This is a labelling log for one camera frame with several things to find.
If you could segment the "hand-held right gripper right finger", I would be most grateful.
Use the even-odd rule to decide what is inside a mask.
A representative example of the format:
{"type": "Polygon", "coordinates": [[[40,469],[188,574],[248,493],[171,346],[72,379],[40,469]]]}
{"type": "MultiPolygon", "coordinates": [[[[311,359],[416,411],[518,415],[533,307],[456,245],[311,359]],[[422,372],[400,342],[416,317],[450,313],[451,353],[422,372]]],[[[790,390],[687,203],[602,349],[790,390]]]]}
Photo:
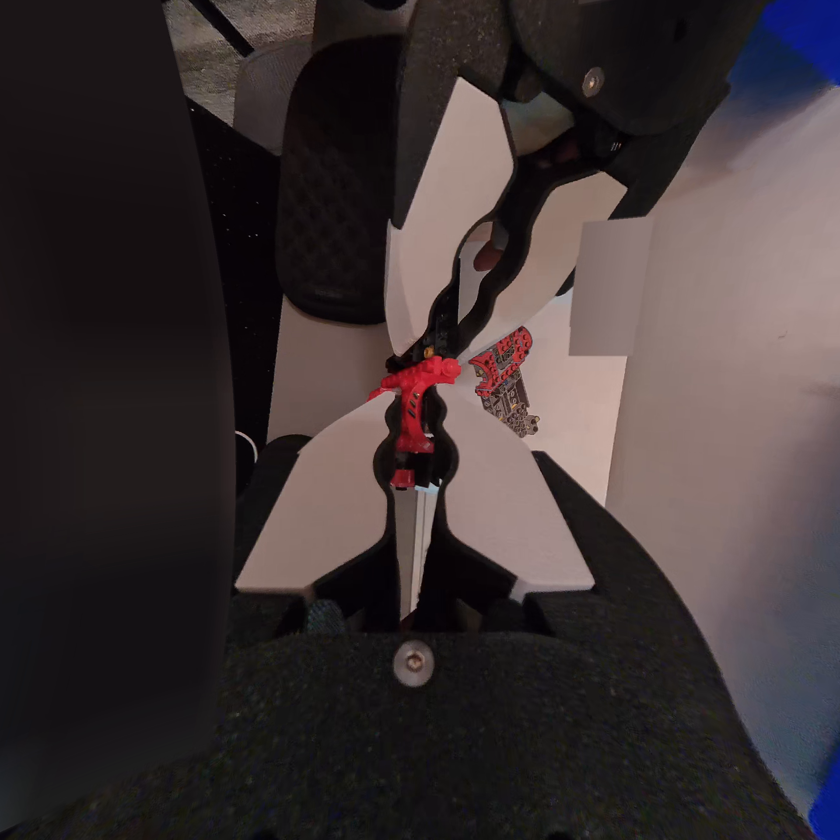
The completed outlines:
{"type": "Polygon", "coordinates": [[[465,394],[440,394],[457,464],[444,480],[448,530],[512,574],[513,592],[588,592],[594,578],[531,449],[465,394]]]}

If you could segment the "person's left hand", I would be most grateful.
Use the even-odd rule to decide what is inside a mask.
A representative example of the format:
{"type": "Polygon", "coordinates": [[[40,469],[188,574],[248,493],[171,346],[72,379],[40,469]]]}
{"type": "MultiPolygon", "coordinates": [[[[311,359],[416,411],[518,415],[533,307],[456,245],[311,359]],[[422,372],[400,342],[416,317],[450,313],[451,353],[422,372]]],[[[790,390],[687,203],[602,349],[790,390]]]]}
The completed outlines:
{"type": "Polygon", "coordinates": [[[500,262],[508,246],[508,241],[508,231],[500,221],[494,220],[487,241],[481,246],[474,257],[474,270],[476,272],[493,270],[500,262]]]}

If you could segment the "white lego instruction booklet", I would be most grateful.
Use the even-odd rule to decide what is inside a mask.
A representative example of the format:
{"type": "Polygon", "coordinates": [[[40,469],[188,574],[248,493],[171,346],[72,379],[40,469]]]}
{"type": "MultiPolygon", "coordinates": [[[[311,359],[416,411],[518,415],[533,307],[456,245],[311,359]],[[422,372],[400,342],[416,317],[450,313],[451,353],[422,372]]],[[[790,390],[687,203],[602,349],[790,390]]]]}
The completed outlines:
{"type": "MultiPolygon", "coordinates": [[[[527,323],[521,376],[539,429],[526,443],[605,503],[626,358],[570,356],[571,302],[572,292],[556,297],[527,323]]],[[[312,437],[363,404],[391,352],[384,324],[324,321],[283,298],[267,441],[312,437]]]]}

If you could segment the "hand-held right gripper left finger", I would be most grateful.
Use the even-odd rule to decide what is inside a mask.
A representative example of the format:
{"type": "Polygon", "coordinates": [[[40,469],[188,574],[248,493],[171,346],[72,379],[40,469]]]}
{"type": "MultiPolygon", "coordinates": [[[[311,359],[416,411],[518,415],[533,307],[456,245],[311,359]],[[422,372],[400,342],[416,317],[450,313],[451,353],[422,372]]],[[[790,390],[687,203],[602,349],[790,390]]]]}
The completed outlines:
{"type": "Polygon", "coordinates": [[[235,582],[238,592],[326,592],[353,563],[400,580],[393,498],[375,472],[395,394],[379,394],[306,443],[235,582]]]}

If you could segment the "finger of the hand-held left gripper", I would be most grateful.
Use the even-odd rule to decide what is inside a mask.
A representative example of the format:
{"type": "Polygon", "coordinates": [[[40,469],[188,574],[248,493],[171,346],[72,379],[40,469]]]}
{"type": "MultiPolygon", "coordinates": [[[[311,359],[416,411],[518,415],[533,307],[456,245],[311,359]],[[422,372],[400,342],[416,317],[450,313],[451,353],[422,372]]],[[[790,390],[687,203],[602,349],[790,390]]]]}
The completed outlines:
{"type": "Polygon", "coordinates": [[[609,174],[552,190],[533,223],[522,268],[499,294],[488,324],[459,355],[461,363],[526,324],[555,297],[576,264],[584,223],[608,219],[626,192],[609,174]]]}
{"type": "Polygon", "coordinates": [[[512,175],[499,102],[458,77],[406,220],[387,228],[385,322],[395,355],[424,336],[462,244],[495,209],[512,175]]]}

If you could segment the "red curved lego piece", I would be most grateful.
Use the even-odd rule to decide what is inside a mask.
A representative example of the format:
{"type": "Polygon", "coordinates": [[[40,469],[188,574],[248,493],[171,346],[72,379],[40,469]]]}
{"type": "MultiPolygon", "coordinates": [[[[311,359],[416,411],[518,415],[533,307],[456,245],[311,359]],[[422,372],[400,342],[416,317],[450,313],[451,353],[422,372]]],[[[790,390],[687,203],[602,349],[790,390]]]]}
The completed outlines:
{"type": "Polygon", "coordinates": [[[461,374],[455,359],[432,355],[418,364],[382,378],[367,401],[387,393],[399,393],[401,429],[395,443],[395,468],[391,479],[394,490],[427,487],[432,475],[434,436],[424,421],[424,395],[428,388],[452,385],[461,374]]]}

